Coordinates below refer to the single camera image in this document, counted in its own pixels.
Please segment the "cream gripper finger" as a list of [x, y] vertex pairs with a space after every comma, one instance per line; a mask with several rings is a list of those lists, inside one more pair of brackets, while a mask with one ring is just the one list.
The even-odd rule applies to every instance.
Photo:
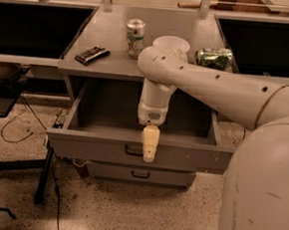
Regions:
[[144, 127], [142, 133], [143, 156], [145, 162], [152, 162], [155, 159], [156, 148], [158, 146], [160, 130], [157, 125], [150, 124]]

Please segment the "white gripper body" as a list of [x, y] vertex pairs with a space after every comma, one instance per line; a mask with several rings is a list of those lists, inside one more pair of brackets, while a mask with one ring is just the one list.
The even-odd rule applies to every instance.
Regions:
[[156, 108], [147, 106], [144, 102], [139, 103], [138, 118], [139, 123], [143, 125], [155, 124], [160, 126], [166, 120], [168, 107]]

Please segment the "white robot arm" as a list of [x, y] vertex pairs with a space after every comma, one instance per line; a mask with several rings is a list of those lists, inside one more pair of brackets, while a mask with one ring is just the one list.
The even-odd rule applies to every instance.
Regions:
[[250, 132], [224, 175], [217, 230], [289, 230], [289, 87], [187, 64], [161, 47], [143, 49], [138, 66]]

